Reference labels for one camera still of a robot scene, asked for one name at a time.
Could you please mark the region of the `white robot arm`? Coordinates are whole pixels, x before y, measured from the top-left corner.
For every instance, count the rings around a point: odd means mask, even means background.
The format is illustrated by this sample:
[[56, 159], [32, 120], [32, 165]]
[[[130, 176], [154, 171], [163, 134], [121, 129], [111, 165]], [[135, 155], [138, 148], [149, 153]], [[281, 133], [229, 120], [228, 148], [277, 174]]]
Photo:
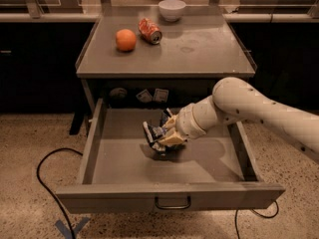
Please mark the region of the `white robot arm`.
[[218, 81], [212, 94], [182, 108], [163, 126], [161, 145], [175, 145], [206, 135], [213, 127], [240, 120], [258, 122], [319, 162], [319, 117], [273, 101], [238, 78]]

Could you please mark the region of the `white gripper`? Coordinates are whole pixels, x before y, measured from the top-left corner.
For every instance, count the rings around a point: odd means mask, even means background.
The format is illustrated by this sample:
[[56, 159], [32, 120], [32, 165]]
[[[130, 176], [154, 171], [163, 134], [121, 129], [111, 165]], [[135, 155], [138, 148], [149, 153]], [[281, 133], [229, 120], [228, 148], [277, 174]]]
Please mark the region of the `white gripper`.
[[173, 115], [165, 121], [162, 127], [168, 132], [159, 139], [161, 145], [180, 145], [189, 138], [196, 139], [206, 135], [206, 132], [195, 121], [193, 107], [194, 104], [189, 104], [182, 108], [177, 116]]

